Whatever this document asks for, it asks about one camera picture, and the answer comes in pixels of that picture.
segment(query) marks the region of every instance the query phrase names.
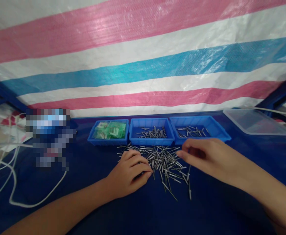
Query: metal frame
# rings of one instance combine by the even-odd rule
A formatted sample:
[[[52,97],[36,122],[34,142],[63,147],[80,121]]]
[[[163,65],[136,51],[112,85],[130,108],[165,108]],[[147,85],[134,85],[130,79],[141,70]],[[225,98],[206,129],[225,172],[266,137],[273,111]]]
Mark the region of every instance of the metal frame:
[[[18,100],[9,89],[0,85],[0,105],[3,103],[9,103],[12,107],[22,113],[25,113],[27,109],[27,106]]]
[[[256,107],[277,110],[284,103],[286,103],[286,81]],[[278,118],[286,122],[286,116],[281,114],[272,112],[265,112],[265,114],[272,118]]]

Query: blue tray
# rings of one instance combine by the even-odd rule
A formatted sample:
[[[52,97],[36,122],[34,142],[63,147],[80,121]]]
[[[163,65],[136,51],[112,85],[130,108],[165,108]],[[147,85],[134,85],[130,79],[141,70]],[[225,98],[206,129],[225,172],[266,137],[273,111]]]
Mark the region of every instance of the blue tray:
[[[166,139],[152,139],[152,138],[138,138],[144,131],[139,127],[150,127],[151,130],[154,128],[161,129],[165,128],[167,135]],[[167,118],[133,118],[130,122],[130,141],[133,145],[158,145],[158,146],[170,146],[174,141],[174,135],[172,127]]]
[[[100,122],[123,122],[126,123],[126,136],[124,139],[110,139],[110,140],[105,140],[105,139],[94,139],[92,138],[95,130],[95,127],[97,127],[97,125]],[[128,119],[120,119],[120,120],[103,120],[103,121],[97,121],[94,126],[92,127],[92,130],[90,132],[90,135],[88,136],[87,141],[90,142],[93,145],[127,145],[128,142],[128,133],[129,133],[129,120]]]
[[[225,129],[212,116],[170,117],[169,119],[175,135],[176,145],[182,145],[187,139],[218,138],[224,142],[231,140],[231,137],[228,135]],[[192,137],[190,135],[187,138],[179,137],[177,128],[183,128],[186,126],[191,126],[194,128],[196,127],[200,130],[204,128],[206,137]],[[187,136],[186,131],[184,130],[179,130],[179,133]]]

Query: striped tarp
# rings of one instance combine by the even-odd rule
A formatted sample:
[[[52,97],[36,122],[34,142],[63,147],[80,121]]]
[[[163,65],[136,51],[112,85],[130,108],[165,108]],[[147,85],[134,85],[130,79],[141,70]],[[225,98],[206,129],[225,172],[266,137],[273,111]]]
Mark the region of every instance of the striped tarp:
[[[255,106],[286,80],[286,0],[0,0],[0,84],[74,117]]]

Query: hand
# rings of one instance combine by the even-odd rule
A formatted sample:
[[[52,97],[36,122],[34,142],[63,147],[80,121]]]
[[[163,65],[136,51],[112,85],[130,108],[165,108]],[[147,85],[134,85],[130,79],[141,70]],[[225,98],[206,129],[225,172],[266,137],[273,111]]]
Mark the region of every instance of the hand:
[[[243,190],[265,172],[219,139],[188,139],[177,155],[206,174]]]
[[[123,152],[119,163],[105,178],[105,181],[112,197],[116,199],[127,196],[141,188],[146,184],[152,172],[148,160],[142,157],[140,152],[129,150]]]

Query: blue tablecloth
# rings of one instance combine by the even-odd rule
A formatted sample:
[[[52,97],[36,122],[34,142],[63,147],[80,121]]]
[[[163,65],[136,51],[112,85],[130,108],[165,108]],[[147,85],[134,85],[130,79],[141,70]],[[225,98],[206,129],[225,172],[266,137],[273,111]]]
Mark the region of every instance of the blue tablecloth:
[[[286,136],[247,135],[222,112],[150,115],[151,117],[211,115],[232,137],[227,144],[245,155],[286,185]],[[114,117],[131,119],[142,116]],[[55,199],[82,189],[106,177],[118,161],[116,147],[94,147],[87,142],[97,120],[111,118],[75,119],[77,142],[66,151],[70,170],[58,188],[40,206],[26,209],[9,204],[12,178],[0,193],[0,233],[33,211]],[[61,166],[48,171],[36,167],[37,155],[22,148],[17,159],[18,178],[14,200],[35,204],[41,201],[63,175]],[[137,192],[114,200],[88,215],[69,234],[274,234],[261,205],[250,195],[226,185],[196,168],[191,168],[192,201],[188,186],[172,183],[167,192],[159,174]],[[0,171],[0,188],[9,170]]]

